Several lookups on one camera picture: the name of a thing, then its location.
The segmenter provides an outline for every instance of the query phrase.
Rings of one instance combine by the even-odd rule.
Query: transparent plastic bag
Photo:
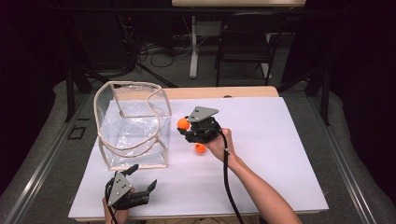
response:
[[[167,166],[172,111],[161,86],[109,81],[96,93],[93,107],[108,169]]]

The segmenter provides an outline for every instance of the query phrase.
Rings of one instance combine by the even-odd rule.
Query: chair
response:
[[[286,20],[280,14],[260,12],[237,12],[227,16],[219,30],[219,48],[216,56],[216,86],[219,85],[220,62],[268,64],[267,76],[262,71],[265,85],[273,65],[279,36],[286,27]]]

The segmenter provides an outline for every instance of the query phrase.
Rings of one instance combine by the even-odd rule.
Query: gray carpet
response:
[[[273,77],[270,85],[278,85],[283,73],[283,66],[288,55],[290,37],[284,37],[276,55]],[[215,85],[214,54],[216,48],[210,40],[206,40],[200,47],[198,78],[190,79],[190,57],[176,57],[173,63],[160,68],[153,66],[149,57],[143,64],[152,71],[162,75],[169,81],[174,82],[179,87],[204,87]],[[158,54],[152,58],[154,64],[167,64],[171,58]],[[256,76],[260,71],[248,70],[250,67],[239,67],[238,73],[249,73]],[[145,71],[135,69],[127,76],[117,77],[117,80],[147,81],[163,85]],[[92,85],[97,89],[101,84],[91,80]],[[220,85],[261,85],[257,80],[243,83],[235,80],[222,80]],[[321,120],[316,116],[318,113],[312,104],[312,99],[305,98],[301,94],[304,83],[297,85],[288,93],[282,94],[285,98],[291,116],[294,120],[298,133],[304,144],[306,153],[311,160],[319,184],[327,191],[326,200],[330,210],[316,215],[300,216],[304,223],[362,223],[361,217],[351,199],[340,170],[334,162],[331,144],[320,125]],[[63,121],[66,113],[65,86],[61,83],[55,88],[57,102],[53,107],[50,118],[47,121],[42,133],[38,136],[31,153],[22,165],[19,174],[13,179],[7,191],[0,199],[2,207],[0,222],[5,223],[11,209],[20,198],[23,190],[27,186],[30,178],[35,174],[42,158],[44,158],[52,148],[58,133],[62,131]],[[87,102],[83,104],[81,111],[70,124],[66,139],[59,145],[59,154],[53,158],[53,164],[45,177],[45,181],[40,185],[37,195],[31,204],[27,204],[26,213],[21,214],[22,223],[75,223],[76,221],[67,217],[71,207],[73,196],[78,190],[79,182],[83,176],[87,160],[90,156],[94,139],[96,138],[96,127],[92,113],[92,95],[87,96]],[[342,102],[331,95],[330,99],[330,122],[334,135],[343,153],[346,156],[348,165],[353,175],[360,184],[363,194],[366,196],[377,223],[394,223],[396,212],[394,205],[389,198],[376,186],[373,179],[353,151],[348,138],[347,125],[342,112]]]

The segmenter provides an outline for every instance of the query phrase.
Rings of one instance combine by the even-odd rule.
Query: forearm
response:
[[[229,168],[240,179],[260,214],[268,223],[301,223],[283,197],[250,170],[240,158],[235,155],[231,156]]]

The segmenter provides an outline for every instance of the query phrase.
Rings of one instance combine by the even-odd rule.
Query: orange ball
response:
[[[206,147],[203,144],[195,143],[195,151],[198,153],[204,153],[206,151]]]
[[[190,128],[190,123],[187,121],[187,119],[180,119],[177,122],[177,127],[179,129],[188,130]]]

